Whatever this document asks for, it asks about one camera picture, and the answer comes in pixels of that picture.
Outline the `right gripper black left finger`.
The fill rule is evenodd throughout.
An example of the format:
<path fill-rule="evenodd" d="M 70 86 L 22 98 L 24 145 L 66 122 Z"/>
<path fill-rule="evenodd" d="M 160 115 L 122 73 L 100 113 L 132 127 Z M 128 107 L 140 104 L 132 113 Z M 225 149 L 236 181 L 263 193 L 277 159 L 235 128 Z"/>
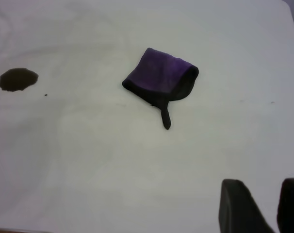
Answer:
<path fill-rule="evenodd" d="M 221 233 L 272 233 L 249 189 L 240 180 L 221 184 L 218 221 Z"/>

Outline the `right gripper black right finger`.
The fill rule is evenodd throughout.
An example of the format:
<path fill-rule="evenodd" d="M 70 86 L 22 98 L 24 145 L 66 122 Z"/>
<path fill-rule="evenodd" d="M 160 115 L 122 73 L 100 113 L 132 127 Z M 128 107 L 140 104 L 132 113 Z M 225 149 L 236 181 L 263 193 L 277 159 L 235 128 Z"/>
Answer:
<path fill-rule="evenodd" d="M 294 233 L 294 178 L 286 178 L 282 183 L 277 223 L 281 233 Z"/>

